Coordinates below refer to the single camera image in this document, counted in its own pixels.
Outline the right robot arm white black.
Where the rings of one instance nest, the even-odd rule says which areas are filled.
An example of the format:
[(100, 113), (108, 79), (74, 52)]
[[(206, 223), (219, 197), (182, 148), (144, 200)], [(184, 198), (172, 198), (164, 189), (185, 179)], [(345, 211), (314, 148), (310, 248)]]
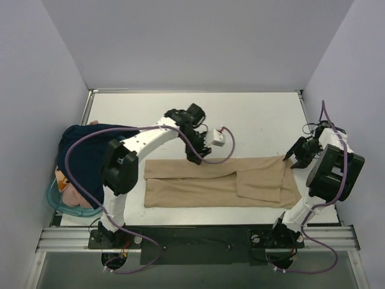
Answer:
[(283, 213), (269, 230), (268, 238), (275, 246), (296, 242), (308, 221), (323, 208), (345, 201), (364, 166), (365, 158), (347, 143), (344, 129), (326, 120), (316, 124), (308, 137), (300, 137), (287, 151), (284, 160), (294, 156), (293, 169), (305, 169), (315, 157), (306, 187), (309, 189), (293, 208)]

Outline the beige t shirt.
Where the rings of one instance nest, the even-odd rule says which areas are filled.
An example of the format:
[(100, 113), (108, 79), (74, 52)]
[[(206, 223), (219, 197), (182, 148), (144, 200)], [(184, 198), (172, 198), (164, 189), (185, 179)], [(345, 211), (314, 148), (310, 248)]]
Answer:
[(146, 208), (292, 208), (300, 199), (292, 161), (231, 158), (222, 164), (147, 160)]

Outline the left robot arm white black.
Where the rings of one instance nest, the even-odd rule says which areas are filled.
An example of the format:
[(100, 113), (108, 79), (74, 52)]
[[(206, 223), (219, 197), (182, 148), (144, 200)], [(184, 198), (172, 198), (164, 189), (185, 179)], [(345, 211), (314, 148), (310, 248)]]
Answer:
[(196, 129), (206, 119), (205, 112), (196, 104), (187, 110), (171, 109), (154, 125), (122, 141), (108, 143), (105, 159), (101, 168), (102, 183), (111, 192), (106, 192), (103, 206), (107, 210), (98, 224), (102, 241), (110, 248), (117, 248), (123, 243), (124, 233), (118, 229), (123, 226), (126, 194), (138, 182), (139, 164), (151, 152), (175, 138), (185, 142), (185, 154), (188, 161), (200, 165), (202, 159), (211, 153), (205, 144), (205, 132)]

